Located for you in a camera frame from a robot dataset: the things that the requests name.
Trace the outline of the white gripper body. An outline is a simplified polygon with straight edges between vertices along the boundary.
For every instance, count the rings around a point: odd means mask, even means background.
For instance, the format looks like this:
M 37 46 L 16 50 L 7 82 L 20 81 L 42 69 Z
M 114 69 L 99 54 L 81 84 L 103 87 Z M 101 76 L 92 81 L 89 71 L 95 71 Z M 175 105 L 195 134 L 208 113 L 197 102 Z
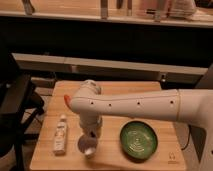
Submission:
M 101 116 L 79 116 L 79 125 L 85 135 L 93 138 L 101 136 L 102 117 Z

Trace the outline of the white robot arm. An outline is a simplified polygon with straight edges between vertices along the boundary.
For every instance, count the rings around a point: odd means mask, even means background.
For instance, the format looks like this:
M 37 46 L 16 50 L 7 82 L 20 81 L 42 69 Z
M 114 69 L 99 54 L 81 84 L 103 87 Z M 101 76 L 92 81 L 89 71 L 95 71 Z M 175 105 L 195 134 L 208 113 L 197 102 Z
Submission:
M 102 115 L 181 122 L 206 131 L 199 171 L 213 171 L 213 90 L 170 89 L 133 94 L 103 95 L 86 80 L 71 98 L 70 110 L 79 115 L 85 135 L 100 136 Z

